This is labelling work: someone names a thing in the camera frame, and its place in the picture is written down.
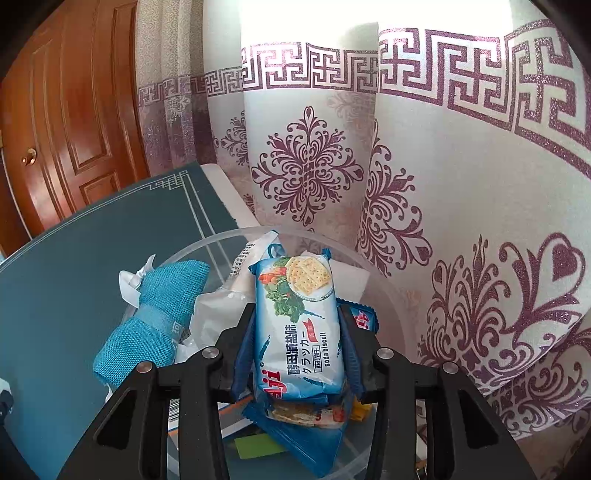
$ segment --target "red label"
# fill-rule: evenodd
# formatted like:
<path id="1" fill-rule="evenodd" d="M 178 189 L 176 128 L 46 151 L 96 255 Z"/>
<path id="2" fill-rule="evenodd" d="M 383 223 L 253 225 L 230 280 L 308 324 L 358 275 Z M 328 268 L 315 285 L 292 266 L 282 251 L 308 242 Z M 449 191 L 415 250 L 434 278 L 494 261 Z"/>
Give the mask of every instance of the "red label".
<path id="1" fill-rule="evenodd" d="M 318 343 L 318 340 L 316 339 L 316 333 L 314 332 L 314 324 L 312 323 L 312 320 L 308 319 L 307 322 L 302 322 L 302 324 L 306 327 L 306 330 L 308 331 L 308 340 L 310 342 Z"/>
<path id="2" fill-rule="evenodd" d="M 369 317 L 365 312 L 359 312 L 359 315 L 355 317 L 355 320 L 357 321 L 357 326 L 359 328 L 369 330 Z"/>
<path id="3" fill-rule="evenodd" d="M 268 388 L 263 388 L 263 391 L 267 392 L 269 395 L 273 395 L 276 398 L 281 398 L 284 393 L 287 392 L 287 387 L 281 381 L 281 375 L 279 372 L 268 372 L 267 370 L 261 370 L 263 375 L 262 382 L 269 385 Z"/>

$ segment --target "wooden door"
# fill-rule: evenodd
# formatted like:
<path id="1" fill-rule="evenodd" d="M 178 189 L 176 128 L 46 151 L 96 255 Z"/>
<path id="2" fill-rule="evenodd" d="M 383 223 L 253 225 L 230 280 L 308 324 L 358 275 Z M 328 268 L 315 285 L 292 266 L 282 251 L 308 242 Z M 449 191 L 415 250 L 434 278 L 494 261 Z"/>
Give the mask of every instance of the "wooden door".
<path id="1" fill-rule="evenodd" d="M 32 235 L 148 177 L 135 107 L 135 6 L 66 0 L 2 82 L 4 156 Z"/>

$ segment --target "teal table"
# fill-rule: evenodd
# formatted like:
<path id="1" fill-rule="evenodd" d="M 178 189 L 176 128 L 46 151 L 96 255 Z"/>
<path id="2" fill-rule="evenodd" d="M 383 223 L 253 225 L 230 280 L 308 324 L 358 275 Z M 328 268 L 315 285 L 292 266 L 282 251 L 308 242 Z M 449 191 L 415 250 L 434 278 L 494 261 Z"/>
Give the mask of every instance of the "teal table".
<path id="1" fill-rule="evenodd" d="M 92 361 L 121 322 L 120 270 L 154 265 L 236 228 L 197 164 L 136 184 L 45 232 L 0 264 L 0 377 L 15 399 L 7 431 L 41 479 L 54 479 L 102 407 Z M 244 246 L 217 245 L 211 291 Z"/>

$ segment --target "door knob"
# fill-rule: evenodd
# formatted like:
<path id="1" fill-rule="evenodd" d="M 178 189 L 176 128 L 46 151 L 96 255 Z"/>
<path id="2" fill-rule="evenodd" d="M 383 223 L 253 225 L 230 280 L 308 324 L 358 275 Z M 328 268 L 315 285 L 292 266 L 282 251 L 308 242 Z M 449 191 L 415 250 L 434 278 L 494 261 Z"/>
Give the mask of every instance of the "door knob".
<path id="1" fill-rule="evenodd" d="M 34 148 L 29 148 L 27 150 L 27 156 L 22 158 L 22 162 L 27 165 L 33 165 L 35 160 L 37 159 L 37 150 Z"/>

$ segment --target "sheer curtain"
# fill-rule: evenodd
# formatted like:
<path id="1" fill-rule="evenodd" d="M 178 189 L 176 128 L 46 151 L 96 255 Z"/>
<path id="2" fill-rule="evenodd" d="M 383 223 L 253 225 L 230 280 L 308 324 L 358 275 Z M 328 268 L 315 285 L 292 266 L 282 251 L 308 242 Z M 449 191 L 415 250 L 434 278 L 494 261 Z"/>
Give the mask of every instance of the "sheer curtain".
<path id="1" fill-rule="evenodd" d="M 356 248 L 405 354 L 459 363 L 517 439 L 584 417 L 591 82 L 527 0 L 140 0 L 137 49 L 153 173 L 217 161 L 261 223 Z"/>

